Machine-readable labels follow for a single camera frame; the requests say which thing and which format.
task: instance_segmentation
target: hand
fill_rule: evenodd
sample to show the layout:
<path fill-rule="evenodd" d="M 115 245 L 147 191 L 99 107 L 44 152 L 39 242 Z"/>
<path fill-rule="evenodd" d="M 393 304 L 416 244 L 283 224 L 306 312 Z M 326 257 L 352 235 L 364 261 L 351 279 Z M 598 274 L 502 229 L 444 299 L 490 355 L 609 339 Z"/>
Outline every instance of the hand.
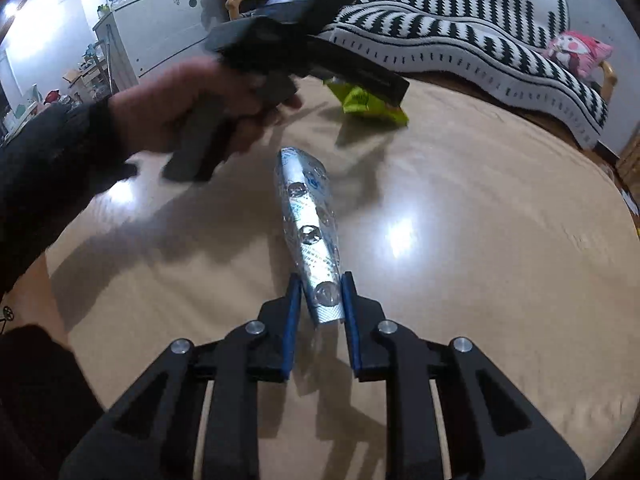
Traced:
<path fill-rule="evenodd" d="M 229 142 L 229 156 L 246 152 L 264 134 L 264 128 L 281 118 L 278 110 L 260 114 L 254 95 L 255 77 L 216 62 L 210 56 L 194 57 L 167 69 L 160 77 L 117 93 L 109 99 L 116 130 L 128 155 L 141 151 L 166 153 L 175 149 L 180 127 L 191 107 L 204 93 L 219 95 L 226 109 L 241 116 Z M 302 106 L 298 96 L 285 102 Z"/>

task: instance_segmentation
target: foil package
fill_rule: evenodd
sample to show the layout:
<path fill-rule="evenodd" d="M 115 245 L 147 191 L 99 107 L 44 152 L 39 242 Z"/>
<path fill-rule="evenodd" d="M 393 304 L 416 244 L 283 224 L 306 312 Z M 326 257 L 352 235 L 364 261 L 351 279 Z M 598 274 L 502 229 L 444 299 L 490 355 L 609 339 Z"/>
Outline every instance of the foil package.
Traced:
<path fill-rule="evenodd" d="M 340 256 L 326 170 L 297 148 L 278 154 L 275 185 L 282 205 L 284 234 L 314 323 L 344 319 Z"/>

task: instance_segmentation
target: striped sofa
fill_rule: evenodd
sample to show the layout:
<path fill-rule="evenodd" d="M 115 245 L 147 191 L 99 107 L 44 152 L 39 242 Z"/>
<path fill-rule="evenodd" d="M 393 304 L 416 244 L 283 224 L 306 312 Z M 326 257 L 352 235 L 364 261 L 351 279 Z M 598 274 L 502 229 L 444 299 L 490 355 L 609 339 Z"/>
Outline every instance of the striped sofa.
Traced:
<path fill-rule="evenodd" d="M 358 0 L 321 37 L 395 72 L 455 73 L 506 105 L 558 118 L 588 149 L 607 103 L 541 55 L 569 28 L 565 0 Z"/>

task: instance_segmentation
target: yellow-green package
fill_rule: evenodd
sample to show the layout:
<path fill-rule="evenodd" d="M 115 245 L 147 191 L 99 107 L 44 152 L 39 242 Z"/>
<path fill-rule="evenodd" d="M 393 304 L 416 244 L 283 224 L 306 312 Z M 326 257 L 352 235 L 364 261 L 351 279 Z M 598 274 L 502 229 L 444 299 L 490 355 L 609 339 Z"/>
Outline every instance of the yellow-green package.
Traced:
<path fill-rule="evenodd" d="M 409 122 L 409 118 L 402 111 L 402 108 L 386 104 L 382 99 L 359 86 L 335 79 L 325 81 L 324 84 L 341 102 L 342 111 L 346 114 L 387 119 L 398 126 L 406 126 Z"/>

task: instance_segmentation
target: black sleeve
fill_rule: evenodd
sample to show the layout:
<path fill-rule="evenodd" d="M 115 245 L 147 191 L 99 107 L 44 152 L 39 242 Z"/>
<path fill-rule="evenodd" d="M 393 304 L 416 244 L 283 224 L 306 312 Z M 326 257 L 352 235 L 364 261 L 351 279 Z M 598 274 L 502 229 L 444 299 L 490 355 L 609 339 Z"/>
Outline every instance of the black sleeve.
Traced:
<path fill-rule="evenodd" d="M 39 326 L 0 337 L 0 470 L 8 480 L 51 480 L 103 415 L 76 358 Z"/>
<path fill-rule="evenodd" d="M 0 148 L 0 297 L 96 194 L 136 174 L 108 100 L 59 104 Z"/>

